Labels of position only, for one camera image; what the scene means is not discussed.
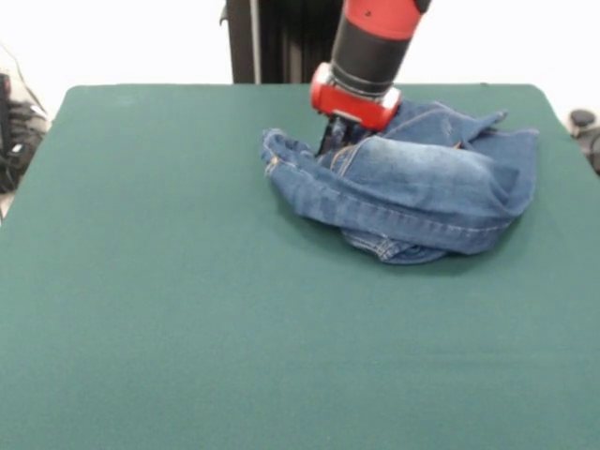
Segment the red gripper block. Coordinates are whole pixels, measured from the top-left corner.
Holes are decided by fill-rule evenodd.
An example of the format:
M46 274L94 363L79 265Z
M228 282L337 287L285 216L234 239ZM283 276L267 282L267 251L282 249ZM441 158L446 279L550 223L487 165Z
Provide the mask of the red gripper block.
M335 149L340 142L355 143L362 132L361 127L376 132L385 129L401 99L396 87L391 87L382 97L364 97L348 91L335 81L329 63L318 65L309 96L311 106L318 113L329 116L317 156ZM344 120L339 117L352 124L345 127Z

